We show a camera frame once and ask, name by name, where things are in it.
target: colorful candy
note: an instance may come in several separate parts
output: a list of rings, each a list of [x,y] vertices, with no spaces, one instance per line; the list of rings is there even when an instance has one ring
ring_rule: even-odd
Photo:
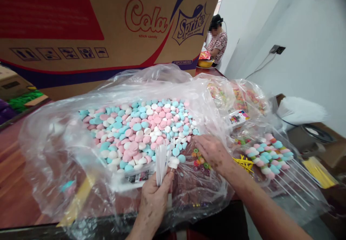
[[[191,135],[200,134],[188,106],[189,102],[184,100],[153,99],[80,110],[79,114],[88,124],[87,129],[108,168],[122,173],[156,161],[157,146],[169,145],[171,140],[172,168],[186,161],[181,152],[191,141]]]

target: power cord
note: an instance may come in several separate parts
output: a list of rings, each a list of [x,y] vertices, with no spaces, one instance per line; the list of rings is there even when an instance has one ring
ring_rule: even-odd
[[[270,55],[270,53],[266,56],[266,58],[264,58],[263,62],[261,62],[261,64],[260,64],[258,67],[260,67],[260,66],[264,63],[264,61],[268,58],[269,55]],[[272,60],[274,60],[275,56],[276,56],[276,53],[274,54],[274,57],[273,57],[273,58],[271,58],[265,65],[263,65],[263,67],[261,67],[260,69],[258,69],[258,67],[257,67],[256,70],[255,70],[253,73],[251,73],[250,75],[248,75],[245,79],[247,80],[248,77],[250,77],[250,76],[253,75],[254,73],[257,73],[258,71],[260,71],[260,70],[262,70],[264,67],[266,67],[266,65],[267,65],[268,63],[270,63]]]

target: white stick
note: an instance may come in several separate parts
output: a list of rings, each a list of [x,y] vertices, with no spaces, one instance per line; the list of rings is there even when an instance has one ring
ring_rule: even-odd
[[[315,190],[317,189],[310,181],[308,181],[307,178],[305,178],[304,175],[302,175],[296,168],[294,168],[293,165],[291,165],[291,167],[292,167],[293,170],[295,170],[297,173],[299,173],[299,175],[300,175],[301,177],[303,177],[303,179],[306,180]]]
[[[279,178],[281,178],[281,180],[298,196],[301,198],[302,201],[305,202],[306,205],[310,206],[308,202],[305,201],[305,199],[302,198],[302,196],[300,196],[298,194],[298,192],[296,192],[281,176],[278,175]]]
[[[292,159],[292,161],[293,161],[293,162],[294,162],[294,163],[295,163],[306,175],[308,175],[308,176],[313,180],[313,182],[315,182],[319,187],[322,188],[320,182],[319,182],[314,176],[312,176],[312,174],[311,174],[310,172],[308,172],[306,169],[304,169],[304,168],[300,165],[300,163],[298,163],[296,160]]]
[[[284,188],[284,187],[283,187],[283,186],[280,184],[280,182],[278,182],[278,180],[277,180],[277,179],[275,179],[275,178],[274,178],[274,180],[276,181],[276,183],[277,183],[277,184],[279,184],[279,185],[280,185],[280,187],[281,187],[281,188],[283,188],[283,189],[284,189],[284,191],[286,191],[286,193],[287,193],[288,195],[290,195],[290,196],[291,196],[291,198],[293,198],[293,199],[294,199],[294,201],[295,201],[295,202],[297,202],[297,204],[298,204],[299,206],[301,206],[301,207],[302,207],[302,208],[303,208],[303,209],[306,211],[306,208],[304,208],[304,207],[303,207],[303,205],[302,205],[302,204],[300,204],[300,202],[299,202],[298,200],[296,200],[296,199],[295,199],[295,197],[293,197],[293,196],[292,196],[292,194],[291,194],[291,193],[289,193],[289,191],[288,191],[288,190],[286,190],[286,189],[285,189],[285,188]]]
[[[296,181],[294,181],[290,176],[288,176],[287,173],[285,173],[283,170],[281,170],[288,178],[291,179],[291,181],[293,181],[299,188],[301,188],[306,194],[309,195],[310,198],[314,198],[313,196],[310,195],[310,193],[308,193],[304,188],[302,188],[302,186],[300,186],[300,184],[298,184]]]
[[[310,191],[310,189],[304,183],[302,183],[301,180],[297,176],[295,176],[289,169],[288,169],[288,172],[290,174],[292,174],[294,176],[294,178],[296,178],[302,185],[304,185],[304,187],[310,192],[310,194],[313,195],[315,197],[315,199],[318,200],[318,197],[316,197],[315,194],[313,194],[313,192]]]

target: woman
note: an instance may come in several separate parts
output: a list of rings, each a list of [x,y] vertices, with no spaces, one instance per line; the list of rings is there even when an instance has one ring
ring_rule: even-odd
[[[213,67],[216,67],[221,62],[227,46],[227,34],[222,30],[222,22],[223,18],[217,14],[213,16],[209,26],[209,32],[212,33],[212,40],[208,44],[207,50],[214,60]]]

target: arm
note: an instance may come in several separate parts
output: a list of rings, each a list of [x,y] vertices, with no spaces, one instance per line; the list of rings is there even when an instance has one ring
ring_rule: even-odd
[[[201,135],[195,136],[194,140],[207,162],[232,185],[263,239],[311,239],[249,174],[235,163],[217,138]]]
[[[154,237],[166,212],[173,176],[173,172],[167,173],[160,188],[156,185],[156,173],[144,183],[139,213],[127,240],[147,240]]]
[[[214,48],[212,51],[210,51],[210,55],[212,57],[217,56],[217,54],[220,52],[220,49]]]

